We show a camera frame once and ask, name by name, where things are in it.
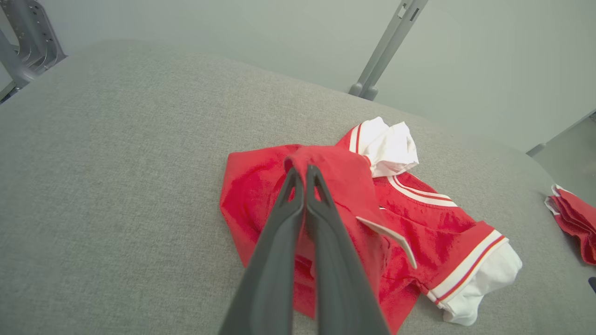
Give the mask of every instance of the white tag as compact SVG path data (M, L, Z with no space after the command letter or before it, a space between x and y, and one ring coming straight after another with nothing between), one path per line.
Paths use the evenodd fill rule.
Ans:
M358 219L360 222L362 222L368 228L371 228L375 232L377 232L379 234L382 234L382 235L386 235L386 236L391 237L406 252L406 255L408 255L408 260L409 260L410 264L412 265L412 267L414 269L417 269L418 268L418 266L416 265L416 260L414 259L414 254L412 252L412 249L410 249L409 244L406 241L406 238L405 237L399 235L398 233L392 231L391 229L389 229L387 227L383 227L383 226L378 225L378 224L376 224L376 223L374 223L372 221L363 219L360 216L357 216L356 219Z

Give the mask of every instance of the gray table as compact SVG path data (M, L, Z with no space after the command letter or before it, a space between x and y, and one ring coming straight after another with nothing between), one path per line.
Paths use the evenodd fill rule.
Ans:
M400 334L593 334L596 294L543 200L553 180L484 138L255 67L92 46L0 106L0 333L213 334L243 267L219 212L226 156L406 121L413 173L511 239L517 281L475 325L422 296ZM296 315L295 334L315 334Z

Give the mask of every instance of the clothing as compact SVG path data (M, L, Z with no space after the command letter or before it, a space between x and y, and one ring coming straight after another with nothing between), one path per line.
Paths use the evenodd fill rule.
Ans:
M445 321L470 325L482 297L511 284L522 262L498 231L406 172L416 164L406 124L389 127L378 117L354 127L333 147L294 144L230 154L220 205L246 266L285 172L293 166L304 177L308 165L317 165L392 333L421 292L445 310ZM417 268L397 242L359 218L405 237ZM314 259L314 245L302 232L294 307L310 317Z
M559 185L552 192L544 201L547 208L564 232L579 239L583 261L596 265L596 209Z

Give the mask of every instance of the shirt sleeve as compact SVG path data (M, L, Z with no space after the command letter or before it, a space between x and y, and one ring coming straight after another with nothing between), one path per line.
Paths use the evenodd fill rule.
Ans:
M418 263L408 267L395 248L385 276L416 283L445 321L473 324L484 295L511 284L522 267L508 239L409 173L376 178L375 187L388 228L410 242Z
M390 127L381 117L355 126L336 147L364 156L373 178L398 175L418 164L416 144L408 126L401 122Z

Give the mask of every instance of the white wall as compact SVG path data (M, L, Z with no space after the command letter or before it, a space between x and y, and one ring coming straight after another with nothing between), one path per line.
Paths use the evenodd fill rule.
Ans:
M66 54L164 41L346 92L398 3L42 1ZM526 151L596 108L594 13L595 0L429 0L376 101Z
M165 41L347 91L395 0L43 0L66 54L101 39Z
M596 108L595 15L595 0L429 0L375 101L530 150Z

